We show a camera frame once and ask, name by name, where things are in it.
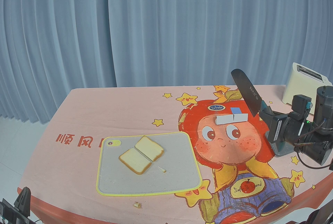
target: toast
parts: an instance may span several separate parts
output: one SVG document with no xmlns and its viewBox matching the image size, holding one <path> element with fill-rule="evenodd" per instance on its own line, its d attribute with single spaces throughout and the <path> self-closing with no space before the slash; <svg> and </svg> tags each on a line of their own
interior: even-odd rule
<svg viewBox="0 0 333 224">
<path fill-rule="evenodd" d="M 135 144 L 134 148 L 120 155 L 119 160 L 131 171 L 141 175 L 150 167 L 152 162 L 156 161 L 163 153 L 164 150 L 158 143 L 155 143 L 144 135 Z"/>
<path fill-rule="evenodd" d="M 143 174 L 152 164 L 134 148 L 131 148 L 124 154 L 120 155 L 119 160 L 138 175 Z"/>
<path fill-rule="evenodd" d="M 155 143 L 145 135 L 142 136 L 134 147 L 152 162 L 156 161 L 164 153 L 163 148 L 158 143 Z"/>
</svg>

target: toaster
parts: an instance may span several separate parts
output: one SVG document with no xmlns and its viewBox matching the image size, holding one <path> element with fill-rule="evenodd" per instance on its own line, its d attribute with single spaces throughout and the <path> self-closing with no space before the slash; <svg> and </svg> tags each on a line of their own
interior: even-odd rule
<svg viewBox="0 0 333 224">
<path fill-rule="evenodd" d="M 326 76 L 294 62 L 282 102 L 291 105 L 295 94 L 303 94 L 311 97 L 313 107 L 310 113 L 314 114 L 317 88 L 324 85 L 332 86 Z"/>
</svg>

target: cartoon eye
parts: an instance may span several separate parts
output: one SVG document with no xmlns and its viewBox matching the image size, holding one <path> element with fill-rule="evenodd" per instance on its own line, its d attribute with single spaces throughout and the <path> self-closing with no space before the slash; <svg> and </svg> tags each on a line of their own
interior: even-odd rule
<svg viewBox="0 0 333 224">
<path fill-rule="evenodd" d="M 237 140 L 240 137 L 240 130 L 234 125 L 228 125 L 227 135 L 231 140 Z"/>
<path fill-rule="evenodd" d="M 215 131 L 211 127 L 205 126 L 202 129 L 202 137 L 206 141 L 211 141 L 215 138 Z"/>
</svg>

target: blue block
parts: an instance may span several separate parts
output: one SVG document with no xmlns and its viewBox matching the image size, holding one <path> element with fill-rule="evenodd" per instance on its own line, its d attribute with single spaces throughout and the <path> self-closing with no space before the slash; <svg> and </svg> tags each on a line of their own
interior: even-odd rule
<svg viewBox="0 0 333 224">
<path fill-rule="evenodd" d="M 242 111 L 239 107 L 231 107 L 230 109 L 233 114 L 242 114 Z"/>
</svg>

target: gray cutting board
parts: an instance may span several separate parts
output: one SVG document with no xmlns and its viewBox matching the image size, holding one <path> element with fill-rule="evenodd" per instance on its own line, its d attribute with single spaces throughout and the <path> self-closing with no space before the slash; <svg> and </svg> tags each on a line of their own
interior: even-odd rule
<svg viewBox="0 0 333 224">
<path fill-rule="evenodd" d="M 139 136 L 108 137 L 103 140 L 96 189 L 106 196 L 144 196 L 178 193 L 197 189 L 202 178 L 188 134 L 185 132 L 147 135 L 164 149 L 141 175 L 131 171 L 119 156 L 135 146 Z"/>
</svg>

